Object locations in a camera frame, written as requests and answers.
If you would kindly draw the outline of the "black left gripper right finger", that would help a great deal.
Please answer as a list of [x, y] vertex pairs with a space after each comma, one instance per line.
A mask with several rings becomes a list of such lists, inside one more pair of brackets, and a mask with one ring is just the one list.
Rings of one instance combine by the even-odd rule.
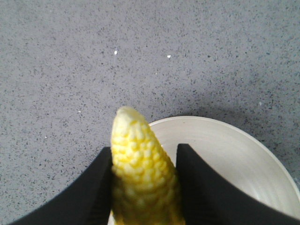
[[176, 156], [183, 215], [188, 225], [298, 225], [299, 219], [236, 188], [186, 143]]

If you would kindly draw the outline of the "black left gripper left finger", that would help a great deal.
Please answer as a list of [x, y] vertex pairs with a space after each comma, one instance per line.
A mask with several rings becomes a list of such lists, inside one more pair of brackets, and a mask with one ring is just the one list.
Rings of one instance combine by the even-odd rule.
[[13, 224], [107, 225], [112, 202], [111, 167], [111, 149], [105, 147], [69, 187]]

